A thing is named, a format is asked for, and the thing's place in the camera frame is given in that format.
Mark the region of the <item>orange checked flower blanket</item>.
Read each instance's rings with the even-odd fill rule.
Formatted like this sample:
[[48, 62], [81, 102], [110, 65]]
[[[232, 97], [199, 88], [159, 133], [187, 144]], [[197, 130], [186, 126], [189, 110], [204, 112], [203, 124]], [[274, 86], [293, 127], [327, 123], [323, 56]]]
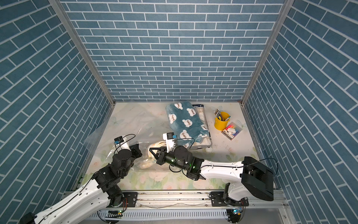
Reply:
[[142, 157], [139, 159], [138, 166], [140, 170], [143, 170], [144, 172], [165, 172], [168, 171], [168, 168], [166, 168], [164, 165], [158, 165], [156, 163], [155, 157], [150, 152], [150, 148], [154, 147], [164, 147], [164, 149], [167, 149], [167, 144], [165, 141], [158, 141], [155, 143], [150, 142], [143, 142], [139, 144], [139, 149], [141, 150]]

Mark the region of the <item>clear plastic vacuum bag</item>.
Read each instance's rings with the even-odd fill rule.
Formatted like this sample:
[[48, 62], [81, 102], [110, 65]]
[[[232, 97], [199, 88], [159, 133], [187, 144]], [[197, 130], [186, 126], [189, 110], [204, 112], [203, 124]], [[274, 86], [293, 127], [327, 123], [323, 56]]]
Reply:
[[151, 158], [149, 147], [171, 132], [166, 103], [117, 103], [104, 123], [84, 142], [89, 150], [86, 173], [92, 174], [112, 162], [114, 153], [139, 144], [142, 156], [135, 160], [134, 171], [168, 172], [167, 165], [158, 165]]

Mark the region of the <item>dark teal bear blanket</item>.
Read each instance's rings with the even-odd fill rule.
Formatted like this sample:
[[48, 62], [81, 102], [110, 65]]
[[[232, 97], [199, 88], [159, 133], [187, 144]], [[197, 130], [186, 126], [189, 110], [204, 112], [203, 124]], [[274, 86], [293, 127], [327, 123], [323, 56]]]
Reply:
[[198, 113], [188, 101], [172, 103], [166, 106], [169, 126], [178, 137], [178, 144], [192, 149], [195, 142], [202, 142], [207, 132]]

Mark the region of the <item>cream bear print blanket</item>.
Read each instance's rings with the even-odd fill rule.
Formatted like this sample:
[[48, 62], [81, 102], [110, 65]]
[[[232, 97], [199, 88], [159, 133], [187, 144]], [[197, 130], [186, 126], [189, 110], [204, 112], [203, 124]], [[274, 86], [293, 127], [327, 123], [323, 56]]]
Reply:
[[198, 149], [203, 149], [203, 148], [207, 148], [207, 147], [211, 147], [212, 146], [212, 140], [211, 140], [211, 136], [210, 136], [210, 131], [208, 128], [208, 123], [207, 123], [207, 119], [206, 119], [206, 115], [205, 115], [205, 110], [201, 110], [201, 109], [196, 109], [196, 112], [199, 115], [200, 120], [203, 122], [204, 124], [204, 129], [206, 130], [207, 134], [203, 135], [202, 142], [195, 142], [192, 146], [193, 150], [198, 150]]

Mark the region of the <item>light green fluffy blanket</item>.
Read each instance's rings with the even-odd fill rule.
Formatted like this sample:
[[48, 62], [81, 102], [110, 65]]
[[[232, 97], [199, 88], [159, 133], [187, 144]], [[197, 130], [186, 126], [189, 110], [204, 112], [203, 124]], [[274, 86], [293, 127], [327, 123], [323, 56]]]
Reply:
[[206, 151], [207, 153], [212, 153], [212, 152], [213, 152], [213, 149], [212, 149], [211, 147], [207, 147], [207, 148], [205, 148], [205, 151]]

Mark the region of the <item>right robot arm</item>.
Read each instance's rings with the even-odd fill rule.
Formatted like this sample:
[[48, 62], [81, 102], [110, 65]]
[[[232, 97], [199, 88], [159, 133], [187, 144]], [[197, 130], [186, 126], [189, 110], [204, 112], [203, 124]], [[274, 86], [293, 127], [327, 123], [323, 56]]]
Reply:
[[158, 165], [167, 163], [191, 180], [227, 180], [222, 196], [222, 202], [227, 205], [247, 206], [244, 199], [250, 196], [264, 201], [274, 200], [274, 172], [253, 157], [223, 163], [195, 157], [184, 146], [177, 146], [172, 151], [164, 147], [151, 147], [149, 151]]

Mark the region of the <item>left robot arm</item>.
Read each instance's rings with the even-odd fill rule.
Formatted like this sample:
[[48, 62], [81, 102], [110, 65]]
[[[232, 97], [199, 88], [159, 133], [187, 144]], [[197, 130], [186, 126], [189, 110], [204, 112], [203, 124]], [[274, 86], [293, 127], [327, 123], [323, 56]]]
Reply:
[[108, 206], [126, 209], [128, 199], [118, 186], [134, 161], [142, 156], [139, 144], [121, 149], [112, 162], [95, 172], [90, 180], [69, 196], [37, 214], [25, 214], [20, 224], [78, 224]]

